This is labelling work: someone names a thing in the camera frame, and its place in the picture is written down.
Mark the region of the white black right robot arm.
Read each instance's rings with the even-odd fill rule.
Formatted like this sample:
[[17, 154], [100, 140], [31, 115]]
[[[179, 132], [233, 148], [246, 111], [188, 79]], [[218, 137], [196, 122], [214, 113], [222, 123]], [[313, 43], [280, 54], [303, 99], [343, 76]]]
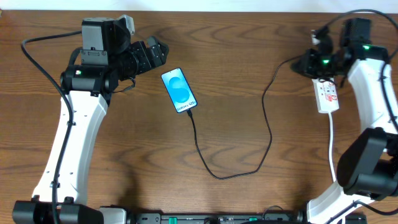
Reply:
[[329, 27], [312, 34], [313, 47], [292, 65], [292, 70], [313, 81], [318, 110], [338, 109], [333, 79], [350, 83], [358, 107], [361, 134], [333, 166], [334, 180], [306, 206], [308, 223], [345, 221], [358, 207], [397, 195], [397, 99], [391, 80], [391, 59], [386, 48], [373, 45], [371, 21], [344, 22], [339, 49], [334, 50]]

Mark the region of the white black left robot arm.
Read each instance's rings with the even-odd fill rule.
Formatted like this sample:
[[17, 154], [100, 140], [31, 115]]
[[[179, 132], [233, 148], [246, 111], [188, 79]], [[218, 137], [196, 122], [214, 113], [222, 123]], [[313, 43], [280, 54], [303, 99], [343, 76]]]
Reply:
[[82, 21], [76, 48], [54, 87], [61, 112], [52, 150], [32, 198], [18, 200], [15, 223], [134, 223], [126, 208], [87, 206], [90, 162], [103, 118], [120, 82], [165, 64], [169, 47], [151, 36], [133, 42], [134, 21], [123, 15]]

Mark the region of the blue Galaxy smartphone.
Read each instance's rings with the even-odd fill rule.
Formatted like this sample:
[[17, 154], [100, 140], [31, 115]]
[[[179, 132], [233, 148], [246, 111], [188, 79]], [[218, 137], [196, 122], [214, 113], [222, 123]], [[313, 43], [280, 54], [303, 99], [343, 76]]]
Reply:
[[175, 68], [161, 75], [177, 113], [183, 113], [197, 106], [197, 100], [181, 68]]

